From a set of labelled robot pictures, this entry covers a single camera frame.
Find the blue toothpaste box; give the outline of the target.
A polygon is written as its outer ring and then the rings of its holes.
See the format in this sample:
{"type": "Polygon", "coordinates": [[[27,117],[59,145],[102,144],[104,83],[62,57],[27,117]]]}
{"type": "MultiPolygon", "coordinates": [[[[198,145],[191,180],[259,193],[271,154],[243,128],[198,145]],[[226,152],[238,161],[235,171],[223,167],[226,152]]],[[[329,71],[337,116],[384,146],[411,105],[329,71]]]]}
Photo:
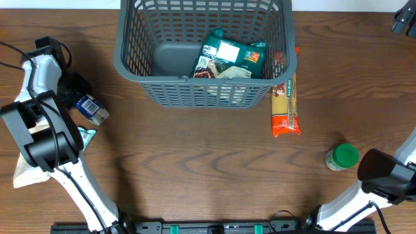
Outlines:
{"type": "Polygon", "coordinates": [[[90,94],[83,96],[75,108],[96,126],[100,126],[110,116],[104,106],[90,94]]]}

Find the grey plastic basket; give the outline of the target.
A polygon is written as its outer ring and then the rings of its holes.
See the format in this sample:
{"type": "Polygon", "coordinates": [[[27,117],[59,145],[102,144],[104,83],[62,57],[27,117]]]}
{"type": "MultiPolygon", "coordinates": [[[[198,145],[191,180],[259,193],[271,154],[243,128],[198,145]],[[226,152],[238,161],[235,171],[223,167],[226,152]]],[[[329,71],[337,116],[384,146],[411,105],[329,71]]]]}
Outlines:
{"type": "Polygon", "coordinates": [[[290,1],[120,3],[114,66],[165,107],[247,109],[297,67],[290,1]]]}

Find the green snack bag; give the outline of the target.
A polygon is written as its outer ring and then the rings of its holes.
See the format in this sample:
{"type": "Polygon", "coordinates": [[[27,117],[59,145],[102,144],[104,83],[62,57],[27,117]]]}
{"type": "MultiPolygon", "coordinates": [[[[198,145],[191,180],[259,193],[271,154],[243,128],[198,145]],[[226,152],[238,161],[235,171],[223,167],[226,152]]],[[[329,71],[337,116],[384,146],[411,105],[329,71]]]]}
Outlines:
{"type": "Polygon", "coordinates": [[[252,45],[224,38],[217,28],[205,38],[191,72],[193,78],[260,79],[265,61],[265,42],[252,45]]]}

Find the spaghetti pasta packet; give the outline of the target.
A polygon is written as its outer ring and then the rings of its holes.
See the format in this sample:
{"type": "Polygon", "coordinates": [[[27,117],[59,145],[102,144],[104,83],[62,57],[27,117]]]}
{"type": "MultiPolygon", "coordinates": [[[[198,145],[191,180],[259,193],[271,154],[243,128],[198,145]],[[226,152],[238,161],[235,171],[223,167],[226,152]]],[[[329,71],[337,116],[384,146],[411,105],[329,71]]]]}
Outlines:
{"type": "Polygon", "coordinates": [[[288,81],[271,88],[271,131],[275,138],[285,133],[301,134],[295,73],[288,81]]]}

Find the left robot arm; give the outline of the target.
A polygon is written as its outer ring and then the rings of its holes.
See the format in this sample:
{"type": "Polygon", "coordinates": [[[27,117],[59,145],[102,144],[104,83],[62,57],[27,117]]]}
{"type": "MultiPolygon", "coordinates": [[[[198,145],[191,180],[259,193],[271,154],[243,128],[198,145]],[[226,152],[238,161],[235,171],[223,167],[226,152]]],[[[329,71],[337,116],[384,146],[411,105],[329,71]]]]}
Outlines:
{"type": "Polygon", "coordinates": [[[100,124],[108,112],[92,97],[88,81],[68,69],[67,46],[46,36],[36,49],[22,52],[24,71],[15,101],[1,107],[6,124],[24,162],[56,179],[84,215],[90,233],[134,233],[135,227],[103,192],[89,170],[78,127],[68,114],[78,109],[100,124]]]}

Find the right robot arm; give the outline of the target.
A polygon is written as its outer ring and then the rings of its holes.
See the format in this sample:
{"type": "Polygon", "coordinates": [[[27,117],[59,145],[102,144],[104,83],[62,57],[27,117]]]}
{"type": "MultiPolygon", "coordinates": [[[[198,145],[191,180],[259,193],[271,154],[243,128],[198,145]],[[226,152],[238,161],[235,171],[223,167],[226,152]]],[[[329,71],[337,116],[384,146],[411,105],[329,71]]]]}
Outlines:
{"type": "Polygon", "coordinates": [[[377,212],[389,233],[381,209],[415,201],[415,131],[393,156],[370,149],[357,171],[357,182],[309,215],[305,228],[319,233],[345,233],[377,212]]]}

